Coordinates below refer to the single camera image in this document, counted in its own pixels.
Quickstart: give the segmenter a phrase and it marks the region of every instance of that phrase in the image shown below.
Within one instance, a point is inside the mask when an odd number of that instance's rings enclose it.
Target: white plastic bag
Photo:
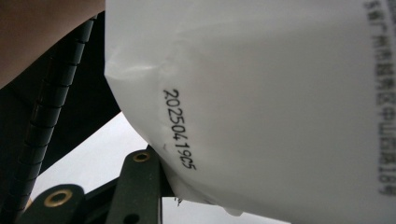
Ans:
[[[106,78],[177,197],[395,223],[392,5],[108,0]]]

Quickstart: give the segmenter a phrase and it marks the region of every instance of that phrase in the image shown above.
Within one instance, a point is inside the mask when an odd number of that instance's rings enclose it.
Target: black metal frame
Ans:
[[[175,197],[158,154],[148,146],[125,158],[120,177],[88,194],[60,185],[40,194],[18,223],[160,224],[162,197]]]

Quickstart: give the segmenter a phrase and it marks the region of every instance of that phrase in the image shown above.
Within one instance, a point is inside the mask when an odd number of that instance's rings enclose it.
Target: white floor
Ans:
[[[100,187],[120,174],[123,159],[131,152],[145,149],[147,143],[134,131],[122,114],[72,152],[51,166],[36,181],[32,198],[46,189],[60,184],[77,184],[85,192]],[[180,206],[174,199],[163,199],[163,223],[261,223],[285,222],[244,213],[241,217],[228,215],[218,206],[183,201]]]

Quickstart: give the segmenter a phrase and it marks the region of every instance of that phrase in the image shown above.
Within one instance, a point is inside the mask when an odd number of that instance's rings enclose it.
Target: skin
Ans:
[[[105,0],[0,0],[0,89],[104,10]]]

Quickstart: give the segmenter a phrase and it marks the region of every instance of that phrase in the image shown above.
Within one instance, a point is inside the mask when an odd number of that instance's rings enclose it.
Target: plastic packaging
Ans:
[[[106,78],[177,197],[395,223],[394,5],[108,0]]]

